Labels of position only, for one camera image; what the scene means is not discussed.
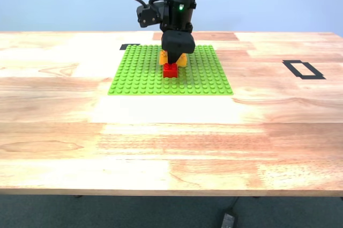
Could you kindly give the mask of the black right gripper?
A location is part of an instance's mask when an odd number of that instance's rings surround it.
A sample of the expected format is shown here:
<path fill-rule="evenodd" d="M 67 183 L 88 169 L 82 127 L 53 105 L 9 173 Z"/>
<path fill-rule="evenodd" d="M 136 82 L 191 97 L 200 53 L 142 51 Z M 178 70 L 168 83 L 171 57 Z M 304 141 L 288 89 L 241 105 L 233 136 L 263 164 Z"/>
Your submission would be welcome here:
<path fill-rule="evenodd" d="M 167 52 L 168 63 L 194 52 L 191 18 L 196 5 L 196 0 L 163 0 L 160 6 L 162 49 Z"/>

